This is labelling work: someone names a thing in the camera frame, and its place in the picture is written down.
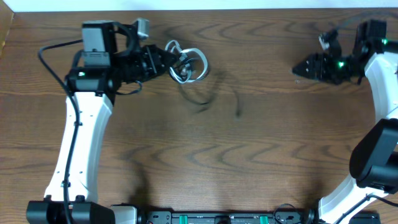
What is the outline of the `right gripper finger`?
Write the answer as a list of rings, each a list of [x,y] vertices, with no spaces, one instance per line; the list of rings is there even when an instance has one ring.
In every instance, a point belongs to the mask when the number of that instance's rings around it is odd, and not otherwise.
[[[292,69],[292,73],[298,77],[311,79],[311,73],[309,72],[308,68],[303,67],[294,67]]]
[[[314,56],[309,55],[294,66],[294,70],[312,70],[314,67]]]

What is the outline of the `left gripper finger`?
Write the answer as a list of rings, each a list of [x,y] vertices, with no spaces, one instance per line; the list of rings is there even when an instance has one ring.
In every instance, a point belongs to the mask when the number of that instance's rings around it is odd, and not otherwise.
[[[158,46],[154,47],[155,57],[161,64],[175,64],[178,61],[178,56],[166,50],[162,50]]]
[[[172,67],[172,66],[173,66],[172,63],[162,63],[162,62],[155,63],[154,64],[154,67],[155,67],[154,77],[159,77],[159,76],[163,75],[164,73],[167,73],[169,71],[170,67]]]

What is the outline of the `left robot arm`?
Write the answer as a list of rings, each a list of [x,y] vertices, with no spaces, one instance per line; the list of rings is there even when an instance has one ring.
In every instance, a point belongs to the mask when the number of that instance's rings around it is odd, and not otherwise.
[[[30,201],[29,223],[144,223],[133,205],[98,203],[98,165],[103,136],[123,83],[143,84],[164,74],[176,56],[141,45],[149,23],[86,21],[79,50],[65,78],[67,117],[57,165],[41,201]]]

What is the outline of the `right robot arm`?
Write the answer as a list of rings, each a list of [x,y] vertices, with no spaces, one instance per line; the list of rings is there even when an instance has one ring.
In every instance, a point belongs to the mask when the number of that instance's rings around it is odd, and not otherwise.
[[[301,223],[379,223],[363,209],[397,193],[397,42],[387,38],[387,22],[368,20],[358,25],[352,53],[344,56],[338,29],[318,37],[323,53],[307,56],[293,74],[340,85],[354,77],[371,87],[374,126],[353,149],[344,181],[307,210]]]

